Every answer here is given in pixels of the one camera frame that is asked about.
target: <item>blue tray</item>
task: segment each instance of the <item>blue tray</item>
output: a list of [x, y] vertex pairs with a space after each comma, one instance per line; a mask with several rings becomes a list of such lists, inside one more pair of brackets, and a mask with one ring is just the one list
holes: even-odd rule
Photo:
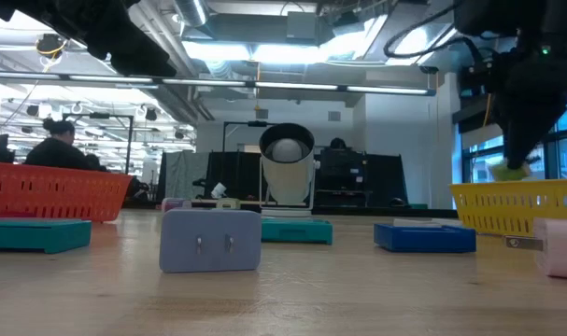
[[375, 224], [375, 243], [391, 252], [475, 252], [476, 231], [451, 226], [414, 228]]
[[262, 219], [263, 242], [333, 243], [333, 225], [322, 219]]
[[90, 244], [92, 223], [80, 219], [0, 218], [0, 248], [59, 253]]

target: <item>metal prong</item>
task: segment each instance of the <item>metal prong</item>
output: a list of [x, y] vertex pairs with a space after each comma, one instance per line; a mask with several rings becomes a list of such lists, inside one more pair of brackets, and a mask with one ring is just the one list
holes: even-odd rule
[[225, 235], [225, 248], [229, 253], [234, 252], [234, 238], [229, 234]]
[[196, 254], [202, 253], [202, 237], [196, 237]]
[[505, 236], [505, 245], [510, 248], [529, 249], [535, 251], [544, 250], [543, 241], [540, 239]]

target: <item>white lamp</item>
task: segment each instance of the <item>white lamp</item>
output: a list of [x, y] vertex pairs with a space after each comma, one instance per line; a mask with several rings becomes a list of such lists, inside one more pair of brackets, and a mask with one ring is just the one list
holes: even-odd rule
[[277, 205], [298, 205], [310, 195], [307, 208], [268, 207], [262, 214], [274, 217], [309, 217], [314, 202], [314, 136], [305, 127], [284, 123], [266, 130], [260, 140], [261, 176], [268, 184], [266, 201], [272, 196]]

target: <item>desk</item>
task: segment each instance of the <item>desk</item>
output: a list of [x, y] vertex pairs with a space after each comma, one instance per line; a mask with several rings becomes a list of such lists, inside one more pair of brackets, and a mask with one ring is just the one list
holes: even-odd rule
[[0, 336], [567, 335], [567, 280], [530, 251], [393, 255], [372, 243], [385, 218], [328, 219], [333, 245], [264, 244], [258, 272], [161, 273], [153, 211], [94, 225], [90, 248], [0, 252]]

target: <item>hair bun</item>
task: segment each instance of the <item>hair bun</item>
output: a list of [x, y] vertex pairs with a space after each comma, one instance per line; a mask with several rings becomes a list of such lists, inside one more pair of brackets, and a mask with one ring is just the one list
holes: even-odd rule
[[53, 120], [51, 118], [47, 118], [47, 119], [44, 119], [44, 121], [42, 121], [42, 127], [47, 131], [51, 131], [52, 126], [54, 126], [54, 124], [55, 124], [55, 120]]

